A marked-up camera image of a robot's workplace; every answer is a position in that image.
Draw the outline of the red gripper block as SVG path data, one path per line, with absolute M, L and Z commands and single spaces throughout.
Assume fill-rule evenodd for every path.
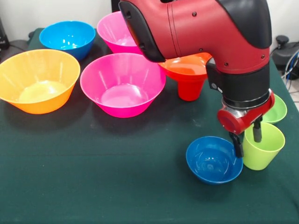
M 217 118 L 221 125 L 229 132 L 235 148 L 235 156 L 242 158 L 244 156 L 242 143 L 238 134 L 253 124 L 253 137 L 255 142 L 261 142 L 262 131 L 261 122 L 263 115 L 266 114 L 275 103 L 274 92 L 269 90 L 268 99 L 258 107 L 236 109 L 228 106 L 222 100 L 223 107 L 218 111 Z

